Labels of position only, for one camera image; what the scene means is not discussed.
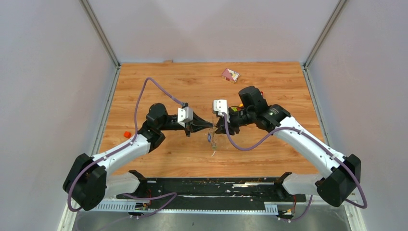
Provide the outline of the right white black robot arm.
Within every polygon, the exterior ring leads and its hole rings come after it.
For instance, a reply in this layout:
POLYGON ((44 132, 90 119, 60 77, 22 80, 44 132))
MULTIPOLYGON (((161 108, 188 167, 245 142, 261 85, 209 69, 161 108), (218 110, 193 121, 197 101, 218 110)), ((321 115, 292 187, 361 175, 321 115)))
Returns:
POLYGON ((213 101, 213 113, 219 118, 216 134, 226 134, 238 150, 250 151, 267 138, 276 136, 286 142, 317 170, 318 174, 299 175, 284 173, 276 182, 275 195, 287 201, 297 194, 318 195, 331 206, 339 207, 348 202, 360 208, 368 203, 361 187, 361 160, 336 151, 307 131, 286 109, 278 104, 268 104, 261 91, 249 86, 239 91, 242 107, 228 106, 226 100, 213 101), (232 136, 240 127, 255 124, 267 135, 249 148, 237 145, 232 136))

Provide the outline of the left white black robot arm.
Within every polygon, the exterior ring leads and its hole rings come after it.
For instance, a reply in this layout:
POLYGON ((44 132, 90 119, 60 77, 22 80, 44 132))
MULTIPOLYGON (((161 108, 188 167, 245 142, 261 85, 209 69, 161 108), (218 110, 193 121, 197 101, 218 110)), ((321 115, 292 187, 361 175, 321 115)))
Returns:
POLYGON ((175 115, 168 114, 162 103, 153 104, 134 136, 107 152, 94 156, 81 154, 75 159, 63 183, 70 210, 76 211, 72 200, 80 209, 89 211, 103 199, 124 193, 130 193, 136 199, 143 198, 147 194, 147 185, 142 182, 140 173, 135 170, 117 176, 113 173, 131 160, 158 148, 166 138, 164 131, 182 130, 189 137, 191 133, 211 127, 213 123, 200 118, 187 103, 183 103, 175 115))

